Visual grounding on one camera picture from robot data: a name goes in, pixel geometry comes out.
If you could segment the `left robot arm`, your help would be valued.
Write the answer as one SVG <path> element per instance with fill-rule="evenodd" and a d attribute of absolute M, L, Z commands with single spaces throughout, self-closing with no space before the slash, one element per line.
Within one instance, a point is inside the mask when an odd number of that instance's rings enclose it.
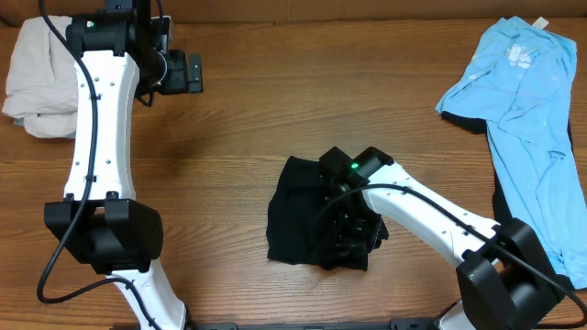
<path fill-rule="evenodd" d="M 63 198 L 44 221 L 59 251 L 117 286 L 142 329 L 194 328 L 161 265 L 161 216 L 137 201 L 130 167 L 133 104 L 203 90 L 200 56 L 171 38 L 172 19 L 147 0 L 108 1 L 59 35 L 74 59 L 77 127 Z"/>

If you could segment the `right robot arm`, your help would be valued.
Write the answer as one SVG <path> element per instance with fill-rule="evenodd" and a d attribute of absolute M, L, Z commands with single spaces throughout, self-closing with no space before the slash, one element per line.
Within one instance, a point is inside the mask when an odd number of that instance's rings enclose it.
<path fill-rule="evenodd" d="M 533 229 L 471 214 L 413 179 L 393 158 L 367 148 L 351 158 L 333 147 L 319 159 L 327 205 L 321 251 L 362 258 L 385 236 L 389 217 L 455 268 L 459 299 L 429 329 L 538 329 L 564 298 Z"/>

